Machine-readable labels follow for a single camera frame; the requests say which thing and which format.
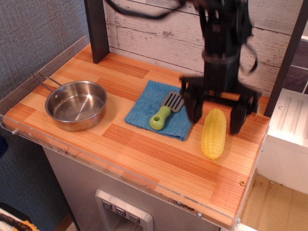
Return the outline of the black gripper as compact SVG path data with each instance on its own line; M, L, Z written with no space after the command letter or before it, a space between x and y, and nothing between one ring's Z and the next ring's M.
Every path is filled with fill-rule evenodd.
M232 107L231 134L238 134L251 113L258 111L261 94L238 80L240 57L206 57L202 77L181 77L181 95L187 116L197 123L204 101Z

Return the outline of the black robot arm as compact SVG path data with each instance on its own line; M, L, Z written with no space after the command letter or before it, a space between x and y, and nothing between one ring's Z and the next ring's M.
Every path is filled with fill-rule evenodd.
M195 0L205 40L204 75L181 77L180 93L188 118L197 123L204 101L232 107L231 134L238 134L248 115L258 111L261 94L238 80L242 45L252 35L246 0Z

